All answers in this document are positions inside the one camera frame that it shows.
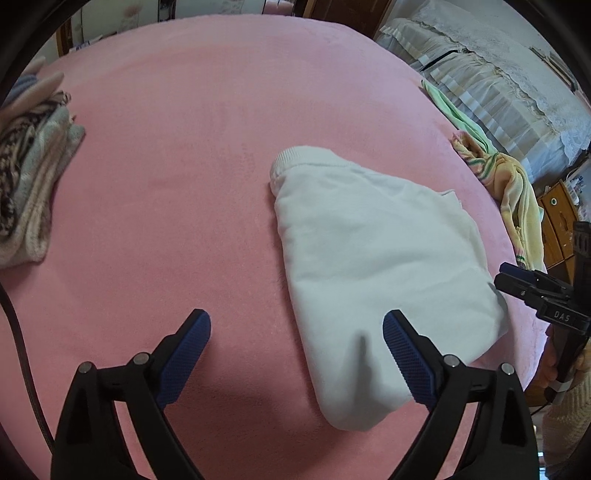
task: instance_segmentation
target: pink bed sheet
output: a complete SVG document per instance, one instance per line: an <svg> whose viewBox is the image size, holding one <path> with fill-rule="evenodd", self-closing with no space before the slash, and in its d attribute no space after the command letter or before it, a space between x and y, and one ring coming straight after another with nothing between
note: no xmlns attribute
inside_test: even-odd
<svg viewBox="0 0 591 480"><path fill-rule="evenodd" d="M452 125L418 88L419 75L346 27L270 16L150 25L68 55L46 73L56 70L66 73L87 136L56 192L46 260L0 275L52 430L79 363L123 364L200 307L212 317L212 340L166 415L208 480L387 478L426 410L409 403L367 433L335 430L320 414L268 172L282 149L308 144L434 190L455 189L495 274L514 261L511 243L496 204L451 148ZM512 362L527 383L545 327L521 303L508 303L511 331L480 363ZM45 480L50 456L6 322L0 365L0 421Z"/></svg>

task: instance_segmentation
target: black cable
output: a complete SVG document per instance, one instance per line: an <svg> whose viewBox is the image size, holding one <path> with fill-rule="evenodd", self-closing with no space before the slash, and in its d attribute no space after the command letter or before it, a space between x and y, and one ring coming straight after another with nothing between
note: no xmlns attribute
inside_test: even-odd
<svg viewBox="0 0 591 480"><path fill-rule="evenodd" d="M439 55L435 60L430 61L429 63L427 63L422 69L421 72L424 72L427 69L430 69L433 65L435 65L438 61L443 60L445 57L447 57L449 54L451 53L459 53L457 50L450 50L445 52L442 55Z"/></svg>
<svg viewBox="0 0 591 480"><path fill-rule="evenodd" d="M537 410L534 410L531 414L531 416L533 417L536 413L541 412L543 409L545 409L548 405L550 405L550 402L547 401L545 404L543 404L540 408L538 408Z"/></svg>
<svg viewBox="0 0 591 480"><path fill-rule="evenodd" d="M49 425L47 424L43 409L41 408L41 403L39 402L39 397L37 396L37 391L35 390L35 382L33 381L31 366L29 365L29 359L27 358L27 349L25 348L25 340L22 337L21 326L18 323L17 313L14 311L14 306L10 301L10 297L8 297L8 293L6 293L6 290L4 290L1 283L0 305L2 305L2 309L4 310L8 323L10 324L10 329L12 330L14 343L17 347L18 362L21 364L22 377L25 380L27 394L29 395L29 401L31 402L31 407L33 407L33 412L35 412L37 424L41 429L41 433L43 434L43 438L45 438L45 442L47 443L50 452L53 453L53 436L49 430Z"/></svg>

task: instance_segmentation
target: sleeve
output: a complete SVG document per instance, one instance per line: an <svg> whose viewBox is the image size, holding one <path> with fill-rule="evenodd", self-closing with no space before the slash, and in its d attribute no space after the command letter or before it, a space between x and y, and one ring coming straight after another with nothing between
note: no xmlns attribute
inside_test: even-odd
<svg viewBox="0 0 591 480"><path fill-rule="evenodd" d="M546 475L552 478L568 460L591 422L591 372L567 392L560 405L551 406L542 419Z"/></svg>

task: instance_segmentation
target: wooden furniture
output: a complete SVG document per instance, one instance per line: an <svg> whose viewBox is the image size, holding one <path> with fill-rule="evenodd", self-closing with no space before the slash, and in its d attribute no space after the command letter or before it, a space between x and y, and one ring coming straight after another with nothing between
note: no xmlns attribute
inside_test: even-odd
<svg viewBox="0 0 591 480"><path fill-rule="evenodd" d="M536 385L529 385L525 389L525 401L528 407L541 407L546 403L544 389Z"/></svg>
<svg viewBox="0 0 591 480"><path fill-rule="evenodd" d="M574 280L573 223L578 220L576 207L566 186L558 182L538 198L544 209L542 240L544 263L553 277L572 283Z"/></svg>
<svg viewBox="0 0 591 480"><path fill-rule="evenodd" d="M392 0L308 0L304 17L335 22L373 38Z"/></svg>

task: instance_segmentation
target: white lace bedspread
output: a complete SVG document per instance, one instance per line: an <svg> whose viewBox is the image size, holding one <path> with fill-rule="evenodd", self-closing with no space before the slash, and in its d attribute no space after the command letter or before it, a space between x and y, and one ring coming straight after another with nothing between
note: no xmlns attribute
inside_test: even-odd
<svg viewBox="0 0 591 480"><path fill-rule="evenodd" d="M429 0L412 20L464 45L505 72L531 97L560 133L570 164L591 140L591 115L532 51L445 0Z"/></svg>

